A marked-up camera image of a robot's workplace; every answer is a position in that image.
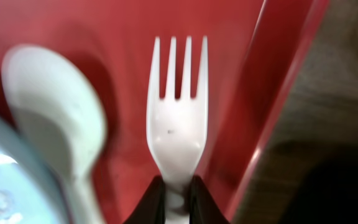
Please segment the white plastic spoon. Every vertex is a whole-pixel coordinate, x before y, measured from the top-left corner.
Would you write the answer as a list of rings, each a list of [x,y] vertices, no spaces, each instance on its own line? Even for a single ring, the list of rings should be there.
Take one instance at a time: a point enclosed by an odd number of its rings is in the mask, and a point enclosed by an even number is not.
[[[21,134],[57,176],[74,223],[104,223],[91,173],[107,137],[101,100],[67,58],[20,44],[2,61],[2,87]]]

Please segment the light blue plate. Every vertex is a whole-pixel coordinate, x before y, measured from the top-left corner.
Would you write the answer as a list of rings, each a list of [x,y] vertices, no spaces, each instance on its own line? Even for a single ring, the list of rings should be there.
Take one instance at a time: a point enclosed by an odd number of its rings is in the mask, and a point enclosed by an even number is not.
[[[69,223],[58,182],[34,150],[0,118],[0,223]]]

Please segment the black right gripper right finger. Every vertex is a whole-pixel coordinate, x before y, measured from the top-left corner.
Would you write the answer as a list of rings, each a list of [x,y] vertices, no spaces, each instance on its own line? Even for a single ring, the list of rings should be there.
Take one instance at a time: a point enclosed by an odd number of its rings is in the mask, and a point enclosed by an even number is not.
[[[230,224],[198,175],[191,180],[189,199],[190,224]]]

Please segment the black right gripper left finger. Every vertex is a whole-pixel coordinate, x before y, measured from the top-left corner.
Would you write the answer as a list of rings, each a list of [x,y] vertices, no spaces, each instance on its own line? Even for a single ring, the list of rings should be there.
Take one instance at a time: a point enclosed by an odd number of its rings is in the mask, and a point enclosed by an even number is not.
[[[165,183],[160,175],[155,176],[134,211],[124,224],[164,224]]]

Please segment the white plastic fork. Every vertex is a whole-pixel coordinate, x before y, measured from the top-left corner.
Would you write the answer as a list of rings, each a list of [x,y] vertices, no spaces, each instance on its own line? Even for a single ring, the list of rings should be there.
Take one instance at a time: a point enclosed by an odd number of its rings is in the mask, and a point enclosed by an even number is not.
[[[176,37],[171,38],[164,98],[160,93],[160,39],[149,76],[146,135],[165,183],[165,223],[189,223],[187,192],[208,135],[208,38],[203,37],[196,96],[191,97],[191,37],[186,38],[181,95],[175,98]]]

